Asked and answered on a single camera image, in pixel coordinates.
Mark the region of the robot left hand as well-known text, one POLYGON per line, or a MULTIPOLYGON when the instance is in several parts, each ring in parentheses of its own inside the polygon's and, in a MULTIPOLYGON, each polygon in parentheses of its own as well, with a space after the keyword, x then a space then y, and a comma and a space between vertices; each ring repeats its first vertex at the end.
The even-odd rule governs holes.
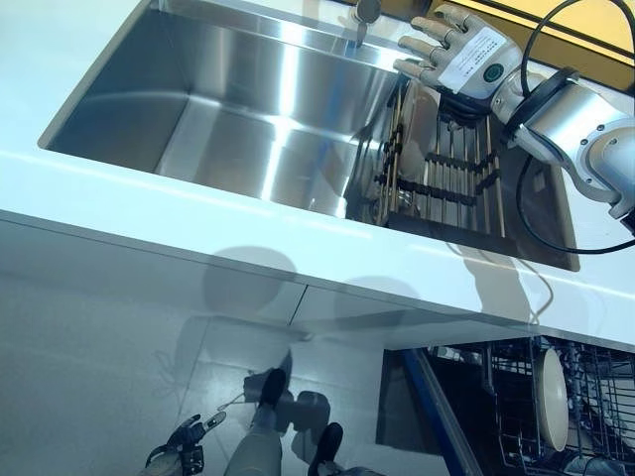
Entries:
POLYGON ((140 475, 197 475, 204 469, 203 447, 200 442, 224 422, 221 411, 202 421, 194 415, 181 423, 166 443, 152 449, 140 475))

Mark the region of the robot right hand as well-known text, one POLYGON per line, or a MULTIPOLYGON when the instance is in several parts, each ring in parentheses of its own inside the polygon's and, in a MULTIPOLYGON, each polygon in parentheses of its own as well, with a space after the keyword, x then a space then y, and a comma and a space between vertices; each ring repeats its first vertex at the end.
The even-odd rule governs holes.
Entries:
POLYGON ((398 46, 412 57, 396 59, 397 71, 438 92, 442 107, 461 120, 494 114, 509 121, 522 101, 522 52, 511 38, 450 3, 411 26, 425 36, 400 38, 398 46))

